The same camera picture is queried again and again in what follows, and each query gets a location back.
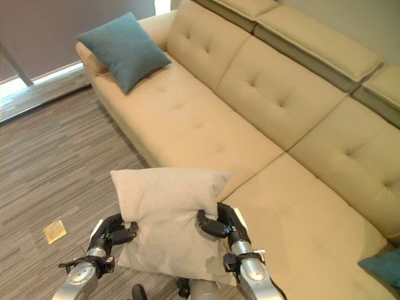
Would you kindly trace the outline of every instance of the throw pillow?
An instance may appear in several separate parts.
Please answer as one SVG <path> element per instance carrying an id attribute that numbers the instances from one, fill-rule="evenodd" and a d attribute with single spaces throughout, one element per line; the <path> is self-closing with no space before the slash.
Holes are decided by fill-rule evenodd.
<path id="1" fill-rule="evenodd" d="M 122 218 L 139 232 L 125 244 L 119 265 L 138 271 L 234 284 L 223 268 L 218 239 L 202 232 L 199 209 L 218 216 L 216 196 L 231 177 L 208 169 L 111 171 Z"/>
<path id="2" fill-rule="evenodd" d="M 142 78 L 171 63 L 127 13 L 77 37 L 116 78 L 127 94 Z"/>
<path id="3" fill-rule="evenodd" d="M 383 255 L 363 259 L 358 264 L 372 275 L 390 284 L 400 294 L 400 248 Z"/>

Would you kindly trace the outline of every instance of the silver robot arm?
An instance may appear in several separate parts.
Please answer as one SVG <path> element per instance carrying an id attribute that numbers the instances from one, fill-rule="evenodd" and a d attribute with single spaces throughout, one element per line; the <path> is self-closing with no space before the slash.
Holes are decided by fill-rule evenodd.
<path id="1" fill-rule="evenodd" d="M 253 250 L 241 215 L 229 205 L 218 203 L 218 220 L 206 218 L 204 211 L 199 211 L 197 221 L 200 228 L 219 238 L 228 239 L 232 253 L 224 256 L 226 272 L 232 272 L 238 286 L 248 300 L 286 300 L 283 291 L 273 282 L 265 265 L 264 250 Z M 207 298 L 201 293 L 193 294 L 192 300 L 218 300 Z"/>
<path id="2" fill-rule="evenodd" d="M 92 233 L 86 256 L 59 265 L 66 268 L 67 278 L 52 300 L 87 300 L 96 289 L 98 279 L 114 271 L 113 245 L 132 241 L 137 232 L 135 222 L 125 229 L 120 214 L 99 222 Z"/>

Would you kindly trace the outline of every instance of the sofa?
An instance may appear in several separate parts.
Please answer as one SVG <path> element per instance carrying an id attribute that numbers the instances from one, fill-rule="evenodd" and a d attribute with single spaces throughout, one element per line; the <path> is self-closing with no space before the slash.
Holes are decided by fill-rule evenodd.
<path id="1" fill-rule="evenodd" d="M 140 24 L 172 63 L 127 95 L 76 50 L 149 165 L 231 171 L 218 200 L 288 299 L 400 299 L 358 266 L 400 245 L 400 68 L 272 0 L 184 0 Z"/>

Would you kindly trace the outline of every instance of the beige pillow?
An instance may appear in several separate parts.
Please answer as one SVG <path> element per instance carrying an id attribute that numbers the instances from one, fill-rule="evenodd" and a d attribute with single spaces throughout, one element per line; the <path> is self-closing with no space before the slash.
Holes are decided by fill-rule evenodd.
<path id="1" fill-rule="evenodd" d="M 232 283 L 224 272 L 218 239 L 202 232 L 199 209 L 218 216 L 216 196 L 231 173 L 208 169 L 154 168 L 111 171 L 125 223 L 137 237 L 125 244 L 118 264 L 138 271 Z"/>

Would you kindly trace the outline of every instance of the gray striped carpet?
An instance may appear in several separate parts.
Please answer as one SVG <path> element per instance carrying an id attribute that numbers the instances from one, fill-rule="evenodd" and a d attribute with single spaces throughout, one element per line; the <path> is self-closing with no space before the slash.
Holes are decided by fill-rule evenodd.
<path id="1" fill-rule="evenodd" d="M 147 164 L 91 88 L 2 125 L 0 156 L 0 298 L 51 299 L 66 277 L 57 264 L 82 256 L 97 221 L 119 211 L 110 170 Z M 67 235 L 48 245 L 42 230 L 58 219 Z M 149 300 L 180 299 L 172 277 L 118 266 L 91 299 L 128 299 L 136 283 Z"/>

